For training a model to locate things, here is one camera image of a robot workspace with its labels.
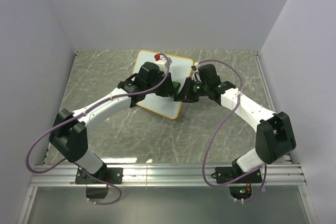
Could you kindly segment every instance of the glass panel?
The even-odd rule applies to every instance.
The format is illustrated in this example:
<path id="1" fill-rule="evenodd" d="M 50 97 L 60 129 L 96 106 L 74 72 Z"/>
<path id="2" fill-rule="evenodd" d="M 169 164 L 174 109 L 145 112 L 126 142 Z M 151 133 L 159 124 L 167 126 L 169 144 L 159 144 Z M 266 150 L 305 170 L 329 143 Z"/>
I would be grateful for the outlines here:
<path id="1" fill-rule="evenodd" d="M 122 190 L 118 203 L 95 206 L 84 188 L 38 188 L 28 223 L 308 223 L 297 186 L 266 187 L 243 205 L 233 202 L 227 187 Z"/>

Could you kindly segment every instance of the red cap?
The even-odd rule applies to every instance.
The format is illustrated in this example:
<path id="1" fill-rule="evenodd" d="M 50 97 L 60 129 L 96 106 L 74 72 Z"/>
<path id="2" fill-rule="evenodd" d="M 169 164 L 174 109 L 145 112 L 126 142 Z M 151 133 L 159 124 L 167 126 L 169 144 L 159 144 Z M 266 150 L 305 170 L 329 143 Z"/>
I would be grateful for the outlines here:
<path id="1" fill-rule="evenodd" d="M 159 60 L 160 59 L 160 55 L 159 54 L 154 55 L 154 59 L 155 60 Z"/>

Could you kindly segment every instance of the white wall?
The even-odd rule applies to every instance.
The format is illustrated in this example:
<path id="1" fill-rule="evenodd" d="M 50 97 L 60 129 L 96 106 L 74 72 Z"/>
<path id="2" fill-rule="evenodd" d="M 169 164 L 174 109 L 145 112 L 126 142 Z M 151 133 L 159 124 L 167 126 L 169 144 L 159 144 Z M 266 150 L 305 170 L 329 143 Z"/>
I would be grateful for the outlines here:
<path id="1" fill-rule="evenodd" d="M 261 49 L 286 0 L 47 0 L 76 49 Z"/>
<path id="2" fill-rule="evenodd" d="M 336 1 L 288 0 L 262 50 L 277 110 L 288 112 L 321 223 L 336 223 Z"/>
<path id="3" fill-rule="evenodd" d="M 0 7 L 0 218 L 15 223 L 31 177 L 26 152 L 52 126 L 73 50 L 45 0 L 0 0 Z"/>

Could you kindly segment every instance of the gray marble table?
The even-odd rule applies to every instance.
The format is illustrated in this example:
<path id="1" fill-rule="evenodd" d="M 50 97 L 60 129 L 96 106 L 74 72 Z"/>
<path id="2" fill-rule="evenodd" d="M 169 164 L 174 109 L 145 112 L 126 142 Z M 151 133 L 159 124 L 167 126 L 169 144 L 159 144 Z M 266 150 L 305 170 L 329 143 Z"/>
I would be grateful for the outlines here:
<path id="1" fill-rule="evenodd" d="M 111 92 L 133 70 L 138 50 L 79 51 L 73 63 L 61 107 L 82 108 Z M 166 54 L 220 59 L 231 64 L 245 81 L 243 93 L 269 108 L 264 84 L 252 51 L 164 50 Z M 234 73 L 215 64 L 222 81 L 239 84 Z M 199 163 L 218 123 L 229 110 L 207 98 L 182 104 L 176 120 L 144 108 L 119 112 L 89 134 L 89 146 L 108 163 Z M 209 162 L 231 162 L 252 149 L 253 129 L 237 115 L 220 129 L 210 151 Z M 45 159 L 53 164 L 61 155 L 51 146 Z"/>

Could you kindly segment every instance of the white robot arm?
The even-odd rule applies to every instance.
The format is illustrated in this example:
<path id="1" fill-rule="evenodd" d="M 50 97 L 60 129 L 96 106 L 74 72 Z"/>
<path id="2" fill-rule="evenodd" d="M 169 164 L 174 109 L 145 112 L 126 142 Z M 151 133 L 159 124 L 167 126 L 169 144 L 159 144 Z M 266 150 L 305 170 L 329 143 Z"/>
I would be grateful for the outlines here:
<path id="1" fill-rule="evenodd" d="M 54 126 L 71 118 L 70 123 L 52 131 L 50 143 L 71 163 L 83 167 L 93 177 L 109 181 L 106 164 L 88 149 L 87 133 L 115 113 L 136 106 L 148 93 L 174 97 L 174 101 L 194 103 L 207 96 L 230 110 L 236 107 L 239 90 L 232 83 L 221 82 L 212 64 L 198 68 L 199 80 L 188 77 L 183 87 L 173 84 L 168 58 L 155 55 L 156 63 L 146 62 L 139 73 L 119 83 L 111 93 L 82 109 L 61 110 Z M 235 111 L 256 132 L 255 148 L 232 162 L 232 178 L 247 173 L 263 164 L 271 164 L 296 147 L 291 123 L 287 114 L 275 113 L 240 93 L 240 106 Z"/>

